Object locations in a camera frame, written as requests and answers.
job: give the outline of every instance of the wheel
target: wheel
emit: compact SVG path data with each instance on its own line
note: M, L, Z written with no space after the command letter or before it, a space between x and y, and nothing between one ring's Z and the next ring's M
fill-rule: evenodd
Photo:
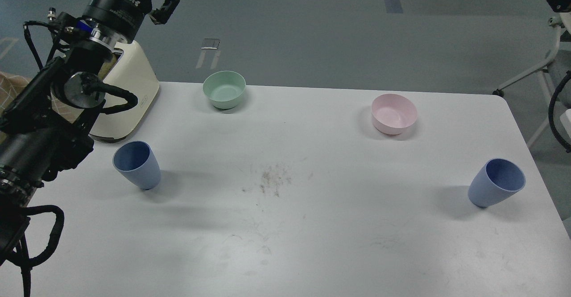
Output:
M492 95L497 95L497 96L499 96L500 98L503 98L503 97L504 97L504 92L498 88L497 90L495 90L494 92L492 92Z

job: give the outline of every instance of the chair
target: chair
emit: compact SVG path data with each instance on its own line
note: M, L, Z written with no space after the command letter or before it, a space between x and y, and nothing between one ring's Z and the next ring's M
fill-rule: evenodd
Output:
M498 89L492 92L492 94L503 97L505 88L512 86L527 76L537 74L545 102L549 105L555 87L566 75L567 70L571 70L571 51L559 49L560 43L562 41L571 41L571 34L569 34L567 31L563 31L563 27L565 26L564 23L571 25L571 14L560 13L558 16L549 18L549 25L553 27L554 41L547 57L543 61L526 69L522 73L508 79L506 82L500 85ZM563 89L561 94L559 94L559 100L564 106L571 108L571 89L569 87ZM565 116L562 116L562 119L563 124L566 124L567 122L564 120ZM536 132L527 141L526 144L528 148L532 148L534 146L539 137L548 127L549 120L548 118L545 118L545 120L540 124L539 128L537 128Z

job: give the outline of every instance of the bowl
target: bowl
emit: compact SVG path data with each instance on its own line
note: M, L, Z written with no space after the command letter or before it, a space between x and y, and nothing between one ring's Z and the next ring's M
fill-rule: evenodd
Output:
M234 71L216 72L202 84L202 92L210 103L222 110L233 108L244 98L246 80Z
M373 125L385 134L401 134L416 122L416 106L402 95L383 94L371 105Z

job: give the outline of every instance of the green bowl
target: green bowl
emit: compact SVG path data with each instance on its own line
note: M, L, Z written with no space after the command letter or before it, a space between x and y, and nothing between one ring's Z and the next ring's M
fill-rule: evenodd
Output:
M202 84L202 91L210 103L222 110L233 108L244 98L246 80L234 71L216 72Z

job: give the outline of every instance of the black cable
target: black cable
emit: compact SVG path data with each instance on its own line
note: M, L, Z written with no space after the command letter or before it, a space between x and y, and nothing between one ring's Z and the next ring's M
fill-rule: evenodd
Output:
M26 236L23 235L20 238L20 242L16 246L16 252L22 255L24 260L30 259L30 255L28 253L28 244L26 242ZM22 283L24 289L24 297L30 297L31 295L31 285L32 285L32 274L31 274L31 267L22 266L20 267L22 270Z
M114 114L130 110L131 108L134 108L139 102L139 99L135 94L127 90L123 90L120 87L105 84L103 82L89 82L83 86L83 91L86 94L90 94L92 92L104 92L126 100L125 104L102 108L101 113L103 114Z
M39 58L39 55L37 54L37 50L35 49L35 46L34 46L34 42L32 41L30 29L28 28L28 25L26 25L26 23L24 23L23 26L24 26L24 39L26 40L26 43L28 44L28 47L30 48L32 55L34 55L34 59L37 63L37 66L41 70L43 68L43 64L41 63L41 59Z
M59 207L52 205L22 208L21 211L22 215L24 216L33 216L37 214L43 214L45 212L52 212L53 214L55 214L54 226L51 228L50 238L43 252L41 252L39 255L37 255L34 258L28 258L28 259L23 259L15 252L12 252L11 254L8 254L6 258L16 266L19 267L26 266L31 268L42 264L49 257L51 257L51 255L54 254L55 249L59 244L59 238L62 235L64 215L63 211Z
M43 26L47 29L53 29L54 27L53 27L53 25L45 23L43 21L24 21L24 23L23 23L24 39L26 40L26 43L28 44L28 47L30 48L32 55L34 55L34 59L37 63L37 66L41 70L43 68L43 64L41 63L41 59L39 58L39 55L37 54L37 49L34 46L34 42L32 41L32 36L30 33L30 29L29 29L29 26L33 26L33 25Z
M549 126L551 127L551 132L553 132L555 139L557 139L557 142L559 142L559 144L561 144L565 148L565 151L567 153L571 153L571 144L567 143L567 141L563 139L561 134L559 134L557 128L555 128L555 121L553 120L553 111L555 110L555 102L557 101L559 93L563 91L565 84L567 84L567 82L569 82L570 79L571 79L571 71L567 71L567 75L565 75L565 77L561 80L561 83L559 83L559 85L555 88L553 96L551 96L551 102L549 102L549 110L548 110L548 119L549 119Z
M55 51L58 49L59 39L62 36L62 31L59 30L58 33L55 35L55 38L52 40L52 45L50 49L49 55L47 55L46 63L50 61L54 57Z

